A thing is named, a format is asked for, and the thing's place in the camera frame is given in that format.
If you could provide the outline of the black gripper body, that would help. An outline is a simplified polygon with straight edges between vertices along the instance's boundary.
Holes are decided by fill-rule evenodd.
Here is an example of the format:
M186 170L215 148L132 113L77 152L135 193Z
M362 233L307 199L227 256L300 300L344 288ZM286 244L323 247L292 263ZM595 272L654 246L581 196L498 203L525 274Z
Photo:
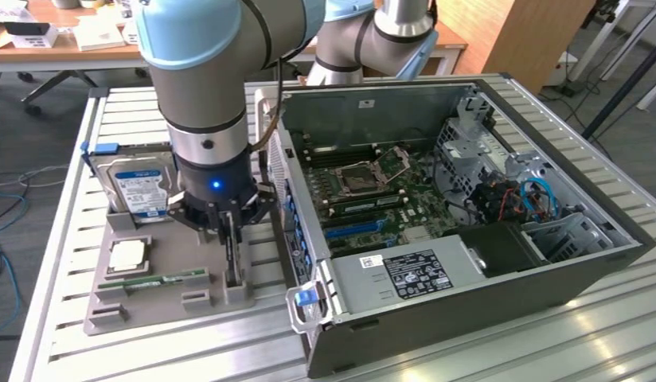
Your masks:
M184 210L188 217L206 217L210 203L219 212L239 211L243 217L255 215L255 205L244 208L258 193L250 153L240 153L232 160L216 165L196 164L178 155L176 164L186 189Z

